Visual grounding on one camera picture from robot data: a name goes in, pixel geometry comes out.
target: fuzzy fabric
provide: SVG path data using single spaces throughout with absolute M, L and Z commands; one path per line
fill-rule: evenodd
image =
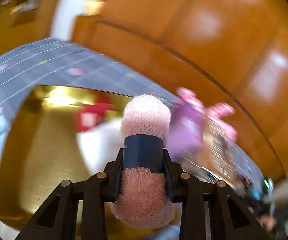
M 144 167 L 123 171 L 121 193 L 111 209 L 116 218 L 134 229 L 161 228 L 175 215 L 175 206 L 166 196 L 164 174 Z
M 170 111 L 162 101 L 151 95 L 134 97 L 125 107 L 121 134 L 124 139 L 135 134 L 154 135 L 163 140 L 167 138 Z

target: wooden cabinet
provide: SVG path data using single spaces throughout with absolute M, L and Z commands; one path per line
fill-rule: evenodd
M 97 27 L 98 19 L 98 15 L 76 17 L 71 41 L 85 47 L 90 47 Z
M 266 176 L 288 176 L 285 0 L 107 0 L 89 47 L 175 93 L 196 92 L 225 119 Z

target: pink toy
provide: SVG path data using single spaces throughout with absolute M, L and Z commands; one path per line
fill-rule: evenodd
M 122 138 L 150 135 L 162 139 L 162 148 L 169 122 L 170 111 L 159 99 L 151 95 L 135 97 L 124 110 Z M 166 195 L 164 174 L 152 173 L 144 167 L 123 170 L 121 192 L 111 207 L 116 218 L 135 229 L 166 226 L 174 219 L 175 212 L 174 204 Z
M 195 110 L 197 110 L 199 113 L 204 114 L 205 108 L 202 101 L 198 100 L 196 98 L 196 95 L 193 91 L 188 90 L 187 88 L 178 88 L 177 89 L 177 95 L 184 101 L 190 103 Z
M 221 120 L 224 116 L 234 114 L 234 108 L 227 103 L 218 103 L 206 109 L 206 116 L 214 121 L 220 129 L 226 134 L 230 142 L 235 142 L 237 139 L 237 131 L 229 124 Z

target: dark blue band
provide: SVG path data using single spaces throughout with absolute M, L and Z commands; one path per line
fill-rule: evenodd
M 123 169 L 149 168 L 164 172 L 163 140 L 153 135 L 136 134 L 124 139 Z

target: green light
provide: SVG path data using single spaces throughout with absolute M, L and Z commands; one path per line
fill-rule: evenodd
M 264 182 L 265 182 L 265 184 L 266 184 L 267 188 L 269 188 L 269 185 L 268 185 L 267 181 L 265 181 L 265 180 L 264 180 Z

